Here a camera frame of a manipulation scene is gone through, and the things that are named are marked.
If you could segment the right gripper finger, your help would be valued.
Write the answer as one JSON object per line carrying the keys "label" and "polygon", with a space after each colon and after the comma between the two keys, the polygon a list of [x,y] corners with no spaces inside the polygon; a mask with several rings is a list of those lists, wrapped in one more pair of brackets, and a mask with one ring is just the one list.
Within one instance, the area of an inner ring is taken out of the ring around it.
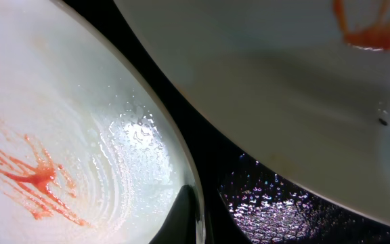
{"label": "right gripper finger", "polygon": [[197,213],[194,189],[190,185],[182,186],[150,244],[195,244]]}

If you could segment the light blue front plate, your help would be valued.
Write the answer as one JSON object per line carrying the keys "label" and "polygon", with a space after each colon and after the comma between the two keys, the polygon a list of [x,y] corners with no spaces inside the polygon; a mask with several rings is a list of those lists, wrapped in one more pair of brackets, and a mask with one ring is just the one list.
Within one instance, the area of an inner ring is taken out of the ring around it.
{"label": "light blue front plate", "polygon": [[0,243],[150,243],[194,162],[146,80],[63,1],[0,1]]}

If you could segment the light blue plate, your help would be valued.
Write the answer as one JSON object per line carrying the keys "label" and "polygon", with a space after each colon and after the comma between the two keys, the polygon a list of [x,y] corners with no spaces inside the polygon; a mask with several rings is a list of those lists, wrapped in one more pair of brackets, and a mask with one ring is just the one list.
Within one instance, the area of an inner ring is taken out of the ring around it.
{"label": "light blue plate", "polygon": [[118,1],[184,98],[269,169],[390,226],[390,49],[333,1]]}
{"label": "light blue plate", "polygon": [[0,243],[150,243],[194,162],[146,80],[63,1],[0,1]]}

